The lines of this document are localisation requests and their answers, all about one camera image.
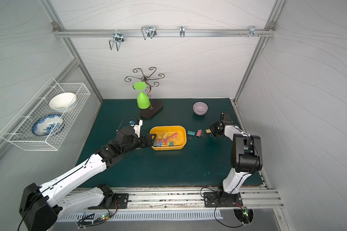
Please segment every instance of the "dark green table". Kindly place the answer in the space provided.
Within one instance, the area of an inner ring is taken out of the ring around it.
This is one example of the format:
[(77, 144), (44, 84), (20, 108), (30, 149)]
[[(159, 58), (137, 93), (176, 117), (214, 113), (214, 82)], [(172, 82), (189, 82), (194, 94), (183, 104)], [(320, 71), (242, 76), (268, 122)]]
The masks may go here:
[[(149, 133), (155, 126), (169, 125), (183, 126), (186, 132), (205, 130), (219, 121), (222, 112), (232, 110), (230, 99), (162, 99), (162, 101), (164, 105), (160, 112), (151, 120), (143, 119), (141, 133)], [(208, 112), (203, 116), (193, 112), (193, 104), (198, 101), (208, 105)], [(104, 100), (77, 164), (113, 139), (123, 118), (135, 115), (140, 119), (139, 110), (136, 99)], [(130, 118), (125, 119), (121, 127), (128, 126)], [(234, 113), (232, 120), (239, 124)], [(218, 186), (231, 169), (231, 145), (230, 139), (216, 139), (206, 135), (188, 139), (181, 150), (155, 151), (152, 148), (135, 150), (128, 159), (95, 175), (80, 187), (91, 188), (102, 183), (110, 187)], [(243, 185), (260, 184), (262, 180), (256, 172)]]

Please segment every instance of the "wire rack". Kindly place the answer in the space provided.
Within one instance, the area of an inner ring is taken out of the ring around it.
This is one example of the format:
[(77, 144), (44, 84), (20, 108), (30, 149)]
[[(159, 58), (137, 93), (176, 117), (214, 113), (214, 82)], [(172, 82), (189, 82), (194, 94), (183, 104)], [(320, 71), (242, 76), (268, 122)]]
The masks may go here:
[[(51, 109), (50, 100), (65, 92), (75, 94), (74, 103), (69, 106), (70, 108), (67, 108), (64, 113)], [(58, 151), (89, 96), (90, 92), (83, 83), (57, 83), (51, 78), (4, 127), (0, 132), (0, 137), (23, 150)], [(50, 134), (47, 136), (34, 135), (32, 133), (33, 125), (50, 114), (61, 115)]]

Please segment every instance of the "blue floral plate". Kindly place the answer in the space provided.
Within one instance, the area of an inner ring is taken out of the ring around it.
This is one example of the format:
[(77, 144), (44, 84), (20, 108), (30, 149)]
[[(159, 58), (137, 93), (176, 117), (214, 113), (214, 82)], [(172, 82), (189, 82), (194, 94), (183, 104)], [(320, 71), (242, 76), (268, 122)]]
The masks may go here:
[(47, 136), (50, 134), (53, 128), (53, 134), (57, 134), (63, 130), (63, 127), (63, 118), (61, 118), (61, 115), (50, 114), (36, 121), (36, 123), (32, 126), (32, 133), (35, 136)]

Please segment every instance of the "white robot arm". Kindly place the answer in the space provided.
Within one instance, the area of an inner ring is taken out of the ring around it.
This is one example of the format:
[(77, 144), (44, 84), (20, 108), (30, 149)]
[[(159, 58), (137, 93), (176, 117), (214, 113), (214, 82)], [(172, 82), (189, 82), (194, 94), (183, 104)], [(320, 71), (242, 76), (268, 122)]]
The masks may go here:
[(142, 120), (123, 127), (116, 138), (94, 151), (84, 162), (63, 175), (37, 186), (35, 183), (23, 190), (19, 213), (28, 231), (46, 231), (58, 219), (87, 207), (109, 207), (115, 201), (114, 192), (100, 185), (87, 192), (72, 196), (67, 194), (77, 186), (106, 170), (136, 148), (151, 147), (155, 134), (140, 134)]
[(243, 132), (231, 121), (230, 113), (222, 113), (220, 122), (211, 125), (217, 138), (226, 136), (233, 142), (231, 150), (231, 170), (219, 188), (220, 194), (238, 194), (246, 178), (262, 169), (261, 139)]

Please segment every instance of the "aluminum rail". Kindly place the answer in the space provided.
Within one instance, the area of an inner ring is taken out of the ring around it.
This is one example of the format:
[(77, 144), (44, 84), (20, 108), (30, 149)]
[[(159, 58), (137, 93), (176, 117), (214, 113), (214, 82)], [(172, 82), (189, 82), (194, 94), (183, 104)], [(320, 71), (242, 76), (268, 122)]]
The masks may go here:
[[(111, 188), (116, 193), (128, 193), (128, 207), (124, 211), (139, 210), (203, 210), (204, 198), (200, 194), (201, 187), (174, 188)], [(90, 190), (77, 188), (69, 195)], [(243, 205), (247, 208), (284, 208), (278, 191), (266, 187), (242, 187), (240, 189)], [(234, 209), (218, 207), (217, 209)]]
[[(117, 30), (124, 38), (143, 37), (141, 30)], [(154, 37), (180, 37), (180, 30), (155, 30), (157, 35)], [(185, 29), (185, 37), (248, 37), (250, 30), (190, 30)], [(275, 31), (256, 29), (254, 30), (259, 37), (273, 37)], [(116, 30), (59, 30), (53, 32), (60, 38), (80, 38), (80, 37), (107, 37), (111, 38)]]

